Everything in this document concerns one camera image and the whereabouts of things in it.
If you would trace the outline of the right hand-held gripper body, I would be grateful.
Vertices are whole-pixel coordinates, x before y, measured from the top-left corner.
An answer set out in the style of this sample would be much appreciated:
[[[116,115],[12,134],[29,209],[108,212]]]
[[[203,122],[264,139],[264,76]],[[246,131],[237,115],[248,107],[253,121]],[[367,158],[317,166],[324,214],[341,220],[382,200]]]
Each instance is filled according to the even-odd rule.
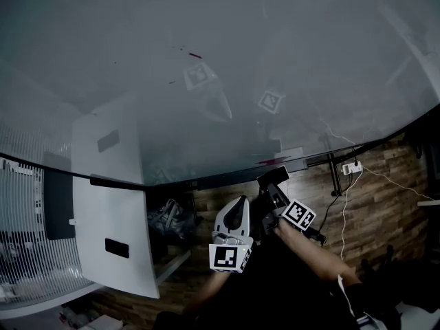
[[[319,230],[312,228],[311,224],[316,218],[316,213],[298,200],[287,201],[270,199],[266,204],[266,213],[262,219],[262,230],[264,235],[274,233],[278,226],[278,220],[284,218],[290,226],[299,231],[308,239],[313,239],[319,244],[326,243],[326,237]]]

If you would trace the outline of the white cabinet door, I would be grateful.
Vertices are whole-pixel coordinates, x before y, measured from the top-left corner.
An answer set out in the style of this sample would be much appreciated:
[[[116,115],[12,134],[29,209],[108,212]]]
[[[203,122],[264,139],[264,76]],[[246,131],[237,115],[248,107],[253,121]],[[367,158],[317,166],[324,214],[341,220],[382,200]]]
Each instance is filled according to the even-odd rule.
[[[138,296],[158,298],[145,194],[73,178],[76,245],[83,276]]]

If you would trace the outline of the black panel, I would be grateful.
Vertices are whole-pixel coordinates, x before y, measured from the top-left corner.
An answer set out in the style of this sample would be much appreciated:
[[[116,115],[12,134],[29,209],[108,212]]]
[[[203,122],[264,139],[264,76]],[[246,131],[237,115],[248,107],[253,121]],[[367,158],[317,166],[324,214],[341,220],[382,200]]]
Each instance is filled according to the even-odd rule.
[[[43,212],[45,235],[51,241],[76,236],[70,224],[74,218],[73,177],[45,170],[43,174]]]

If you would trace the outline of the person's left forearm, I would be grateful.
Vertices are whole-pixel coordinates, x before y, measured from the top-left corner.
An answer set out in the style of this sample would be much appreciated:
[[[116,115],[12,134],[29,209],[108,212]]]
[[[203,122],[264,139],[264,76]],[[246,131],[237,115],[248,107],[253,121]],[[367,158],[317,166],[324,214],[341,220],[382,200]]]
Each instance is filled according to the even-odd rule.
[[[199,292],[190,299],[182,313],[185,316],[197,316],[219,293],[230,276],[231,274],[226,272],[213,272]]]

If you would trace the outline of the white power strip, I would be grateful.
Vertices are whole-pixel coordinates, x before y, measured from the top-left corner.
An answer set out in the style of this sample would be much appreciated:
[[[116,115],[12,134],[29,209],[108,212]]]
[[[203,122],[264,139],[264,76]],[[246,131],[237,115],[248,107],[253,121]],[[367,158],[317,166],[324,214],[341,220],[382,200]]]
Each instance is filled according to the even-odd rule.
[[[360,161],[355,160],[354,162],[350,162],[348,164],[342,165],[342,173],[344,175],[352,175],[355,173],[360,173],[363,171],[363,166]]]

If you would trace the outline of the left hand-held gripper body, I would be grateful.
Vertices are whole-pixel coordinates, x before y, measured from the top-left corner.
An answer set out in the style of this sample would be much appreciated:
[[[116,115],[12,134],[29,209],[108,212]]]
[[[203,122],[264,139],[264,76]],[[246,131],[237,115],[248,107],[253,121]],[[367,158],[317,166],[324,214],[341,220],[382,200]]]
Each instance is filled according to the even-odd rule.
[[[241,274],[250,259],[253,243],[250,236],[213,232],[209,245],[210,269]]]

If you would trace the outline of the grey bag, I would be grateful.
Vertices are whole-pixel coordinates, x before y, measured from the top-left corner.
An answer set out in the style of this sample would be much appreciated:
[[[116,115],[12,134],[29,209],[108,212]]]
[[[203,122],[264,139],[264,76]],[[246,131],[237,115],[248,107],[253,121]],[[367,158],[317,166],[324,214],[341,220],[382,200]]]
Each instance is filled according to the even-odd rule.
[[[174,199],[147,212],[148,225],[165,237],[188,240],[197,229],[197,215],[192,208],[185,208]]]

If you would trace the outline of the white cardboard box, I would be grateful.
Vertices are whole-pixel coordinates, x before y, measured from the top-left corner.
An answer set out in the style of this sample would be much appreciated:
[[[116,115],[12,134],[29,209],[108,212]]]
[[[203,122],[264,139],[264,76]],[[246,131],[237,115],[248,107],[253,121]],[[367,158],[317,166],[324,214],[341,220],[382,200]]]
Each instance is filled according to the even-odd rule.
[[[92,330],[122,330],[123,321],[112,318],[108,315],[102,315],[88,324]]]

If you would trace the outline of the red marker pen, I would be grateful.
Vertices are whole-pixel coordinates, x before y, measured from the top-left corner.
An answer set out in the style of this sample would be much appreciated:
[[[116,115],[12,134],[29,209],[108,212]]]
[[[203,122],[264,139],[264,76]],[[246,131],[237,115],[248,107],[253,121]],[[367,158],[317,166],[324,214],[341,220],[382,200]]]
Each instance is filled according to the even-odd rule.
[[[275,165],[275,164],[281,164],[283,162],[285,162],[286,160],[289,159],[289,156],[287,157],[276,157],[273,159],[267,159],[267,160],[263,160],[260,162],[257,162],[258,165],[265,165],[265,166],[271,166],[271,165]]]

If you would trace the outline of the striped glass partition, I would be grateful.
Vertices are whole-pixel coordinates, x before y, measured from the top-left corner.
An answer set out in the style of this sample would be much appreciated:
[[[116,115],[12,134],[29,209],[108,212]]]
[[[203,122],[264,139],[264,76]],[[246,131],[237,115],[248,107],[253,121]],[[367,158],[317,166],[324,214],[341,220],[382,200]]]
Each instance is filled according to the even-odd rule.
[[[0,309],[76,292],[93,283],[74,234],[47,228],[42,169],[0,157]]]

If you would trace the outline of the black chair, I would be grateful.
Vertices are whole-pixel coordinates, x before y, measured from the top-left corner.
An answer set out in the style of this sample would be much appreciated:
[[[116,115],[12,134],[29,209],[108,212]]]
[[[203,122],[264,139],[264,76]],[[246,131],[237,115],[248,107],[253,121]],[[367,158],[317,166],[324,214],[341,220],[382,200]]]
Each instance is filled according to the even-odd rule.
[[[428,181],[440,185],[440,135],[424,133],[419,129],[409,129],[404,134],[404,141],[415,150],[416,156],[426,159]]]

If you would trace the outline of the person's right forearm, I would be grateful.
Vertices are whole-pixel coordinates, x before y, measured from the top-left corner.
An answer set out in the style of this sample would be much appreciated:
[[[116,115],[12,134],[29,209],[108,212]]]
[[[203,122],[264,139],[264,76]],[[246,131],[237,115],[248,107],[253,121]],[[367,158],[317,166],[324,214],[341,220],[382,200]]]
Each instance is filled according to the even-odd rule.
[[[361,283],[354,269],[340,257],[311,242],[286,220],[278,221],[275,233],[320,280],[336,282],[340,277],[344,286]]]

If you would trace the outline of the person's black clothing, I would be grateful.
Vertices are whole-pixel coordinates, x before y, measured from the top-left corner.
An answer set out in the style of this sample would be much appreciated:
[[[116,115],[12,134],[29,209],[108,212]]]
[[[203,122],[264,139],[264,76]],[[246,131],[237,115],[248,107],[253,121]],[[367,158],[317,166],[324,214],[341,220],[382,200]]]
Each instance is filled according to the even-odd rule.
[[[197,316],[162,311],[153,330],[402,330],[364,283],[320,280],[278,237],[252,252]]]

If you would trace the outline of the white shelf board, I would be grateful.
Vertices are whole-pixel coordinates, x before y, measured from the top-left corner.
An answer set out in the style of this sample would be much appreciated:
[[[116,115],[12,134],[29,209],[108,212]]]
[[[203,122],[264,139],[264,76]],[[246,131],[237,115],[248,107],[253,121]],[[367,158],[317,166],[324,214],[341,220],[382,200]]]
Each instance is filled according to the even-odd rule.
[[[155,281],[157,285],[165,282],[174,272],[177,271],[191,256],[191,250],[185,250],[174,256],[167,263],[162,263],[155,266]]]

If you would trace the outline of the black office chair base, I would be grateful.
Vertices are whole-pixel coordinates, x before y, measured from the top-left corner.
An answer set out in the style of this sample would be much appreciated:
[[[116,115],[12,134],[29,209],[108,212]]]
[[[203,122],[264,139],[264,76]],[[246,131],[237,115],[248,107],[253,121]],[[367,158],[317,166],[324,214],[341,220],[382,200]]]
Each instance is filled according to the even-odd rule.
[[[388,306],[399,303],[429,313],[440,310],[440,264],[400,260],[392,245],[376,261],[360,263],[361,280]]]

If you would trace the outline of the large black-framed whiteboard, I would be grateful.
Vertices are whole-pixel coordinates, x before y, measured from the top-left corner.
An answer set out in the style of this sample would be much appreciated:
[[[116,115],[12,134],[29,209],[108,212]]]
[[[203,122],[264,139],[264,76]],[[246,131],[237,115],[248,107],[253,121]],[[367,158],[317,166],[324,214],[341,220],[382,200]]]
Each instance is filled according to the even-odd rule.
[[[154,186],[440,105],[440,0],[0,0],[0,155]]]

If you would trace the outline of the black and white whiteboard eraser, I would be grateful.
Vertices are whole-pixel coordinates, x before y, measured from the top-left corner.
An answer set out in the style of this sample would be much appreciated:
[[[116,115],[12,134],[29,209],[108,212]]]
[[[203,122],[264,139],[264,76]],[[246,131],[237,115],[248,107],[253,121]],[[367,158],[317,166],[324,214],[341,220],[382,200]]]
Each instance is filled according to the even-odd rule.
[[[262,189],[265,189],[270,184],[274,186],[279,185],[289,179],[289,173],[285,166],[280,166],[270,170],[257,178],[257,182]]]

